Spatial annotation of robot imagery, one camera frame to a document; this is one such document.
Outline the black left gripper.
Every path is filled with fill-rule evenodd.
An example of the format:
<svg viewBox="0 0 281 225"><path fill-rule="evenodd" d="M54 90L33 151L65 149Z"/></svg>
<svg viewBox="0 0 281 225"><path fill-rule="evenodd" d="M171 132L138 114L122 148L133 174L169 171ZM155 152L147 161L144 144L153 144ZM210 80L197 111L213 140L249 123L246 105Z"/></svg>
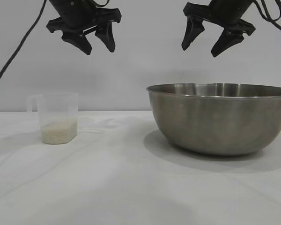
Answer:
<svg viewBox="0 0 281 225"><path fill-rule="evenodd" d="M99 38L110 52L115 51L115 41L112 32L112 22L121 21L118 8L106 8L94 0L51 0L50 3L59 17L47 24L49 32L62 32L62 40L86 55L90 55L92 46L82 31L97 26L95 36Z"/></svg>

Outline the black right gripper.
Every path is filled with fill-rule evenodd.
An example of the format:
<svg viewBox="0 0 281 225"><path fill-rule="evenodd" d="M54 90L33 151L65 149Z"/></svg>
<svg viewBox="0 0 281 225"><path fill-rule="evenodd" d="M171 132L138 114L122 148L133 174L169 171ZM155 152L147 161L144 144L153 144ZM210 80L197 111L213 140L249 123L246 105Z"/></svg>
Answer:
<svg viewBox="0 0 281 225"><path fill-rule="evenodd" d="M187 26L181 44L182 49L186 50L205 30L204 21L224 28L211 50L213 57L217 57L228 48L241 43L243 32L251 35L255 31L254 25L241 19L251 4L251 0L212 0L208 5L188 2L183 9L183 13L187 17Z"/></svg>

